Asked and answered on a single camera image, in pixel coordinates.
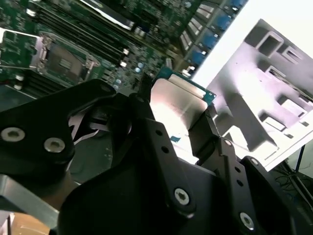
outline black cable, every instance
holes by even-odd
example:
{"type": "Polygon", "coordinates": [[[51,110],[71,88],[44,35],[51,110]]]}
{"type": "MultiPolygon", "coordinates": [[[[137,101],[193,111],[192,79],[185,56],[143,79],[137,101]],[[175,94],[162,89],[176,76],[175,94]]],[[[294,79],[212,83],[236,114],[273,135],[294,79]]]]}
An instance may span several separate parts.
{"type": "Polygon", "coordinates": [[[11,216],[8,216],[7,219],[7,226],[8,226],[8,235],[12,235],[12,231],[11,231],[11,216]]]}
{"type": "Polygon", "coordinates": [[[302,157],[303,157],[303,153],[304,153],[304,148],[305,148],[305,145],[301,147],[300,154],[299,154],[299,159],[298,159],[298,162],[297,162],[297,166],[295,167],[295,172],[299,172],[301,161],[302,161],[302,157]]]}

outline ram slot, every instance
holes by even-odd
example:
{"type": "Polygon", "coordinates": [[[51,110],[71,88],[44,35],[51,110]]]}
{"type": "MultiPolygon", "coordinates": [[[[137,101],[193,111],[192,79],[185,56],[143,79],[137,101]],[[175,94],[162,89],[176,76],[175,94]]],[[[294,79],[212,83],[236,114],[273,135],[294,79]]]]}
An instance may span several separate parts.
{"type": "Polygon", "coordinates": [[[59,83],[43,77],[33,71],[28,71],[25,77],[27,80],[23,91],[34,98],[41,98],[66,88],[65,86],[62,86],[59,83]]]}
{"type": "Polygon", "coordinates": [[[90,52],[101,56],[102,58],[110,61],[113,64],[119,65],[121,57],[123,55],[122,51],[112,47],[110,44],[101,41],[100,39],[94,37],[93,35],[87,33],[86,31],[78,28],[68,22],[64,21],[57,15],[51,14],[42,7],[37,12],[37,21],[51,28],[54,32],[58,33],[60,36],[68,38],[74,43],[84,47],[90,52]]]}
{"type": "Polygon", "coordinates": [[[83,21],[83,19],[80,19],[79,17],[75,16],[74,14],[70,14],[69,12],[65,11],[64,9],[62,9],[61,7],[54,5],[54,8],[57,9],[58,11],[69,15],[69,17],[71,17],[72,19],[77,20],[78,25],[80,27],[83,27],[83,29],[88,32],[89,34],[92,34],[94,37],[101,39],[101,41],[107,42],[107,44],[110,44],[110,46],[113,45],[113,47],[115,49],[118,49],[120,52],[124,50],[125,45],[123,45],[122,43],[120,43],[119,41],[113,39],[112,37],[110,37],[107,33],[104,32],[104,30],[101,30],[101,28],[98,27],[98,25],[95,25],[94,21],[91,20],[89,17],[86,18],[85,21],[83,21]]]}

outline screw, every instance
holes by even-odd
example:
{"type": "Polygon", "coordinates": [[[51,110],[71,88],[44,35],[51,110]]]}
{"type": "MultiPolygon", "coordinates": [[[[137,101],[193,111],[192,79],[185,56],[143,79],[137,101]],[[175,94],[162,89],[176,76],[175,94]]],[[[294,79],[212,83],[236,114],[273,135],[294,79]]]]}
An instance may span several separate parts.
{"type": "Polygon", "coordinates": [[[251,158],[251,161],[252,161],[255,165],[259,165],[258,161],[255,160],[254,158],[251,158]]]}
{"type": "Polygon", "coordinates": [[[230,142],[230,141],[228,141],[228,140],[224,140],[224,142],[225,142],[227,145],[232,146],[232,144],[231,144],[231,142],[230,142]]]}
{"type": "Polygon", "coordinates": [[[192,5],[191,2],[189,2],[189,1],[185,2],[185,7],[186,7],[186,8],[190,8],[191,5],[192,5]]]}
{"type": "Polygon", "coordinates": [[[65,143],[59,138],[49,138],[45,141],[44,147],[50,153],[61,153],[65,149],[65,143]]]}
{"type": "Polygon", "coordinates": [[[240,213],[240,219],[242,221],[242,223],[251,231],[254,230],[254,223],[253,220],[251,219],[251,217],[249,215],[247,215],[246,213],[242,212],[240,213]]]}
{"type": "Polygon", "coordinates": [[[181,189],[181,188],[177,188],[175,190],[175,198],[178,200],[178,202],[180,204],[182,204],[183,206],[188,205],[189,203],[189,195],[186,193],[185,190],[181,189]]]}
{"type": "Polygon", "coordinates": [[[1,137],[6,142],[19,142],[25,138],[25,132],[17,127],[8,127],[1,131],[1,137]]]}

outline motherboard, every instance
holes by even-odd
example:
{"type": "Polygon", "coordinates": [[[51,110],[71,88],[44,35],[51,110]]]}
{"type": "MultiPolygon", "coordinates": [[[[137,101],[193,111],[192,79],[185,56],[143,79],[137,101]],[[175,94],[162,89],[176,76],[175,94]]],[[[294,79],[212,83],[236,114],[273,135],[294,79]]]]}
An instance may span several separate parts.
{"type": "Polygon", "coordinates": [[[154,79],[164,66],[201,63],[192,61],[205,54],[186,41],[188,28],[207,25],[204,6],[226,2],[2,0],[0,84],[33,98],[91,79],[136,92],[145,75],[154,79]],[[184,51],[186,43],[192,52],[184,51]]]}

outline cable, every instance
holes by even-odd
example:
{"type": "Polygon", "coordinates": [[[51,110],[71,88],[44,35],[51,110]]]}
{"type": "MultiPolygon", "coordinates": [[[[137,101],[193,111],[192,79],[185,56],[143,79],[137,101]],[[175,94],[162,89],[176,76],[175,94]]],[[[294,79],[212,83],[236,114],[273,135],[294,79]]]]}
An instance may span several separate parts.
{"type": "Polygon", "coordinates": [[[311,165],[312,165],[312,163],[310,163],[308,167],[305,167],[305,168],[300,168],[299,170],[305,170],[305,169],[308,169],[308,168],[310,168],[310,167],[311,167],[311,165]]]}
{"type": "Polygon", "coordinates": [[[7,226],[8,226],[8,235],[12,235],[12,231],[11,231],[11,216],[8,216],[7,219],[7,226]]]}

